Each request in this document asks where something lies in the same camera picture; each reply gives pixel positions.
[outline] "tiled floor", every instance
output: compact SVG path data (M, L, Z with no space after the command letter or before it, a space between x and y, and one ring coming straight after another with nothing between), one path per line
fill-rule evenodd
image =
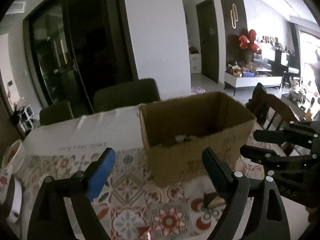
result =
M212 91L222 91L227 95L233 97L233 89L225 89L222 90L217 83L212 81L211 79L207 78L202 74L191 74L191 87L192 88L202 88L205 92L212 92ZM283 93L288 93L287 89L285 92L282 90L279 91L277 87L266 88L267 93L274 94L277 97L281 97ZM248 100L252 97L253 88L247 88L243 90L237 90L234 99L239 101L241 104L245 104Z

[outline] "metal bolt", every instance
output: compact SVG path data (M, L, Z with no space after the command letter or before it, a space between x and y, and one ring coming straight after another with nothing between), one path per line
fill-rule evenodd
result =
M52 176L47 176L44 178L44 182L49 183L52 181Z
M75 176L76 176L77 178L80 178L80 177L83 176L83 174L84 174L84 171L77 171L77 172L75 173Z
M242 172L241 171L235 171L235 176L238 177L238 178L241 178L242 177Z
M266 176L266 180L267 180L268 182L273 182L273 178L270 177L270 176Z

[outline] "tablecloth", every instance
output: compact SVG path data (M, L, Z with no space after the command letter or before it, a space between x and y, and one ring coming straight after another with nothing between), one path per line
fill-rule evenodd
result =
M273 149L270 144L257 143L252 135L248 144ZM78 170L85 170L106 147L118 149L116 164L92 206L111 239L138 239L139 228L146 226L151 228L152 239L173 240L206 235L212 231L224 210L224 206L203 208L204 193L215 191L208 176L166 188L159 188L153 183L142 147L138 107L38 128L27 137L24 147L27 156L16 174L24 190L22 239L27 239L28 221L43 179L48 175L55 179L68 178ZM231 168L251 178L264 177L261 165L244 158ZM65 199L65 202L73 230L80 239L82 234L71 201ZM244 225L251 203L252 199L248 198ZM238 238L243 230L244 226L239 226Z

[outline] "patterned tablecloth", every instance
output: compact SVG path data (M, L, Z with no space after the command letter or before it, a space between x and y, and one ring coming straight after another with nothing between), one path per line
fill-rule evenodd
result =
M252 135L248 144L273 149L270 144L256 142ZM46 176L68 178L78 170L85 170L100 154L101 150L84 155L26 156L16 174L24 188L24 209L31 212L39 187ZM231 168L240 170L251 178L264 177L261 165L242 157ZM145 153L141 148L136 148L116 152L116 164L92 206L111 239L137 239L139 229L144 227L151 228L152 239L185 239L211 232L217 224L224 206L203 208L204 193L213 191L215 190L208 176L166 188L157 187L147 170ZM73 230L80 237L81 230L71 201L65 199L65 202ZM252 199L248 199L246 209L250 210L251 202Z

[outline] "gray upholstered chair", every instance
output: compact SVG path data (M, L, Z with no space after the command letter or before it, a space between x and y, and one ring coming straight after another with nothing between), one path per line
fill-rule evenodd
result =
M70 102L63 100L40 111L41 125L49 125L73 119Z
M125 106L160 101L156 81L152 78L121 83L97 91L93 98L96 113Z

